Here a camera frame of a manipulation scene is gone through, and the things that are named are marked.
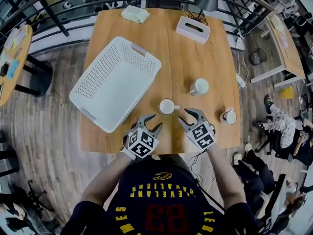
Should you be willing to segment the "white plastic basket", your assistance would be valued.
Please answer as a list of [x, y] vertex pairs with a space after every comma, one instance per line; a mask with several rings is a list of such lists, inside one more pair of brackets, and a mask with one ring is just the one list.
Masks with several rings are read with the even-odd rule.
[[156, 57], [118, 36], [84, 71], [69, 98], [95, 125], [112, 133], [141, 100], [160, 68]]

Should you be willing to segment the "plain white mug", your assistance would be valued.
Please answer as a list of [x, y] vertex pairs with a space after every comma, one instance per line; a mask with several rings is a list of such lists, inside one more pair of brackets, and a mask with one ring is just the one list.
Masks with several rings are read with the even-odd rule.
[[204, 78], [197, 79], [190, 85], [189, 94], [192, 96], [202, 96], [209, 91], [209, 84]]

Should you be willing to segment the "long wooden table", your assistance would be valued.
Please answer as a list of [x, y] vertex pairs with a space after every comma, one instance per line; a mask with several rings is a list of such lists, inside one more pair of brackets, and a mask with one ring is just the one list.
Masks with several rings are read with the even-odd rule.
[[[252, 78], [250, 80], [251, 83], [256, 83], [259, 82], [261, 80], [264, 80], [270, 76], [273, 76], [277, 73], [283, 72], [283, 71], [287, 71], [291, 74], [294, 75], [294, 77], [289, 78], [287, 80], [281, 81], [279, 83], [274, 84], [275, 88], [290, 84], [292, 82], [296, 82], [298, 80], [304, 80], [305, 79], [305, 73], [303, 70], [303, 66], [297, 51], [297, 48], [295, 46], [295, 43], [292, 39], [291, 33], [289, 32], [287, 26], [285, 25], [285, 23], [283, 22], [282, 19], [280, 19], [284, 25], [284, 31], [283, 32], [279, 32], [277, 31], [271, 21], [270, 21], [270, 17], [272, 15], [277, 15], [276, 13], [272, 12], [269, 14], [269, 16], [266, 18], [265, 22], [266, 22], [266, 26], [267, 26], [267, 31], [264, 31], [261, 36], [264, 37], [266, 34], [271, 34], [271, 36], [273, 37], [276, 49], [278, 51], [279, 54], [279, 59], [281, 61], [281, 65], [277, 66], [274, 69], [271, 69], [259, 76], [256, 76], [254, 78]], [[280, 39], [279, 36], [284, 34], [287, 39], [288, 39], [288, 48], [284, 48], [281, 43], [280, 43]]]

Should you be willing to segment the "person's left forearm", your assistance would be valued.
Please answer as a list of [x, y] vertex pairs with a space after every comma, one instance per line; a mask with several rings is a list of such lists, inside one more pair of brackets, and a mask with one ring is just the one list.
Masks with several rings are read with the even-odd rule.
[[93, 202], [103, 207], [131, 161], [132, 159], [127, 154], [122, 152], [118, 154], [88, 184], [82, 193], [80, 201]]

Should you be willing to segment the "yellow bag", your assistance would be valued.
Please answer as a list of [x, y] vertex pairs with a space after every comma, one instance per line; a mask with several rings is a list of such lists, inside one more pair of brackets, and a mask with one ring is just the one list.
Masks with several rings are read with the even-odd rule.
[[281, 99], [293, 99], [294, 98], [294, 89], [292, 86], [281, 89], [279, 92], [279, 97]]

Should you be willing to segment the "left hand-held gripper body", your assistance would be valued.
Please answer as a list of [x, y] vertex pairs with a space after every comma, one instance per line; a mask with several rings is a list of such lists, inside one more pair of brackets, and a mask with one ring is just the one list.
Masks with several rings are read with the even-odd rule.
[[158, 143], [157, 138], [149, 134], [148, 128], [141, 128], [140, 117], [136, 122], [136, 130], [128, 136], [128, 146], [126, 148], [136, 157], [144, 159], [156, 149]]

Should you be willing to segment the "person's dark blue jersey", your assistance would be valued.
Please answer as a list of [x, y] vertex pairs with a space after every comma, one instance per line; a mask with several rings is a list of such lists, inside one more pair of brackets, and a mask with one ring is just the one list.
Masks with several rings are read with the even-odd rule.
[[148, 159], [127, 167], [107, 209], [78, 203], [60, 235], [257, 235], [246, 203], [211, 206], [191, 173]]

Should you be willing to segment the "black mesh waste basket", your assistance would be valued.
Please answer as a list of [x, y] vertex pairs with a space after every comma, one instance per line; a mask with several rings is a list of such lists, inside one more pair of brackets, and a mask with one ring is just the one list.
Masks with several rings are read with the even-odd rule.
[[257, 48], [252, 54], [249, 55], [249, 62], [253, 65], [259, 65], [267, 61], [267, 55], [263, 49]]

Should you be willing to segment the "black stool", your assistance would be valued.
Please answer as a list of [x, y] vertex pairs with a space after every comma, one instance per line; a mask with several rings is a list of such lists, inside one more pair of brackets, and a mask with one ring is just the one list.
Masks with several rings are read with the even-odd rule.
[[19, 172], [20, 164], [17, 153], [7, 142], [5, 133], [0, 130], [0, 178]]

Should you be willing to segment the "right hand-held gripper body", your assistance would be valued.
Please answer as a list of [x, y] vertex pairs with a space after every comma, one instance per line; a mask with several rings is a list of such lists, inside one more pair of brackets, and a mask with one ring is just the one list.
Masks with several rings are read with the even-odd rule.
[[187, 132], [189, 140], [199, 149], [206, 150], [216, 142], [216, 138], [213, 136], [210, 130], [210, 122], [200, 120], [196, 124], [196, 128]]

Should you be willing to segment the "white tissue box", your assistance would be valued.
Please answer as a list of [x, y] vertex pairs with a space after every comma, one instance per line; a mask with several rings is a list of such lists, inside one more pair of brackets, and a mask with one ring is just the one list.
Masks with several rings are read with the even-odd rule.
[[176, 27], [176, 33], [201, 44], [205, 44], [207, 42], [210, 30], [209, 26], [185, 16], [180, 17]]

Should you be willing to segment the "light blue cloth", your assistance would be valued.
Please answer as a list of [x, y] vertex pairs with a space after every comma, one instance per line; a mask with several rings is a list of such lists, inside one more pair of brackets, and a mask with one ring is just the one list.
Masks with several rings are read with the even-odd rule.
[[13, 78], [14, 73], [15, 73], [15, 71], [16, 71], [18, 65], [19, 65], [19, 61], [18, 61], [18, 60], [13, 60], [13, 61], [10, 63], [10, 65], [9, 65], [9, 67], [8, 67], [8, 71], [7, 71], [7, 77], [8, 77], [8, 79], [12, 79], [12, 78]]

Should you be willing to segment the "white wristband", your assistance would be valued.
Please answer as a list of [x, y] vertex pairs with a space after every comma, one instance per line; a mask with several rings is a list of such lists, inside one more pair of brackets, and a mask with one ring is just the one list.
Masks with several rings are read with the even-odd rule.
[[129, 156], [132, 160], [136, 159], [136, 155], [133, 154], [131, 151], [129, 151], [126, 147], [121, 147], [120, 148], [120, 152], [126, 154], [127, 156]]

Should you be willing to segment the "person's left hand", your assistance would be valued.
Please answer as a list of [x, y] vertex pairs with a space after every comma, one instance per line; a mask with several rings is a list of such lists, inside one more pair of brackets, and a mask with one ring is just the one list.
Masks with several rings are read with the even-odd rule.
[[136, 130], [136, 123], [132, 124], [130, 130], [125, 132], [124, 137], [123, 137], [123, 141], [122, 141], [123, 145], [125, 147], [128, 146], [128, 136], [129, 136], [129, 134], [132, 134], [135, 130]]

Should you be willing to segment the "pastel paper stack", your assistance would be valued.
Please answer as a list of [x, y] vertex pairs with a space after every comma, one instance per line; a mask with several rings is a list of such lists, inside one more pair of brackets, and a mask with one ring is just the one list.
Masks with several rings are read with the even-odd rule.
[[13, 28], [11, 33], [9, 34], [6, 42], [4, 43], [5, 49], [14, 49], [27, 35], [28, 26], [24, 25], [20, 29]]

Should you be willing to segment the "pale green folded cloth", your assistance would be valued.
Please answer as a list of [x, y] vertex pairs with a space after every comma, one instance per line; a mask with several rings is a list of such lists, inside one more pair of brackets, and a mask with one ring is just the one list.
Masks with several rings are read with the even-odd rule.
[[129, 21], [142, 24], [149, 17], [150, 13], [142, 8], [128, 5], [122, 12], [121, 17]]

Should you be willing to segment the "white mug with pattern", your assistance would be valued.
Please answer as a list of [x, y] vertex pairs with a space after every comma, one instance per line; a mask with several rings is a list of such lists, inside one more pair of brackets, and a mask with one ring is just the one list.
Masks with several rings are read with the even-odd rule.
[[158, 109], [162, 114], [170, 115], [175, 110], [180, 109], [180, 106], [176, 105], [173, 100], [165, 98], [159, 103]]

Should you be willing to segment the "cream tissue box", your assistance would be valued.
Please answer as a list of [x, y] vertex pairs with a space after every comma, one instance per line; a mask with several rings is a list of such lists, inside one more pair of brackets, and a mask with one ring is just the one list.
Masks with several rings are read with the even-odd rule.
[[280, 18], [277, 15], [272, 15], [270, 17], [270, 21], [273, 25], [273, 27], [279, 31], [279, 32], [283, 32], [284, 31], [284, 25], [282, 23], [282, 21], [280, 20]]

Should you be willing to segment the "white power strip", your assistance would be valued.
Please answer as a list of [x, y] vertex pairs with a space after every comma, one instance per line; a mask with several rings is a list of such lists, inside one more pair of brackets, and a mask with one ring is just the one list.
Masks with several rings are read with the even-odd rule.
[[239, 84], [240, 88], [246, 87], [246, 82], [241, 78], [241, 76], [238, 73], [236, 73], [236, 79], [237, 79], [237, 83]]

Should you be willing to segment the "dark computer monitor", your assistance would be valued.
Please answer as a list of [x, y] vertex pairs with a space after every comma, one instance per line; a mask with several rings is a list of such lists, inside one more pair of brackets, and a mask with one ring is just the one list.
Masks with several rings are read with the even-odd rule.
[[280, 174], [273, 194], [269, 199], [265, 215], [265, 231], [272, 229], [286, 199], [286, 175]]

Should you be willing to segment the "black office chair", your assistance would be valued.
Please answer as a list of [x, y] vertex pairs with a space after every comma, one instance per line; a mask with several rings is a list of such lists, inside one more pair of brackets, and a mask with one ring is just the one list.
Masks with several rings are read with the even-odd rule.
[[41, 211], [21, 187], [13, 186], [12, 193], [0, 193], [0, 213], [11, 214], [5, 220], [13, 232], [29, 228], [34, 235], [57, 235], [58, 221], [42, 220]]

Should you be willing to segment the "person's right forearm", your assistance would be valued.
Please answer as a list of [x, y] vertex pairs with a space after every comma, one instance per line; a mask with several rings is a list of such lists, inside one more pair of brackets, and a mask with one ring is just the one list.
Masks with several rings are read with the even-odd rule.
[[218, 146], [216, 144], [211, 145], [207, 153], [215, 173], [224, 208], [227, 210], [235, 204], [246, 203], [242, 183]]

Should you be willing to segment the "round wooden table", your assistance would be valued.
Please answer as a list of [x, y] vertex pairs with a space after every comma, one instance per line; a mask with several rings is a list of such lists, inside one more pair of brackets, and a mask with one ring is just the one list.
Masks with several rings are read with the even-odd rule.
[[[44, 96], [51, 85], [53, 77], [53, 68], [48, 61], [40, 61], [29, 54], [29, 49], [33, 36], [33, 29], [28, 26], [27, 35], [14, 49], [2, 49], [0, 54], [0, 67], [4, 63], [10, 63], [13, 60], [18, 60], [19, 65], [12, 79], [0, 77], [0, 84], [3, 84], [3, 91], [0, 99], [0, 106], [3, 106], [9, 100], [14, 91], [30, 94], [34, 97]], [[27, 71], [31, 74], [29, 87], [18, 84], [18, 79], [22, 71]]]

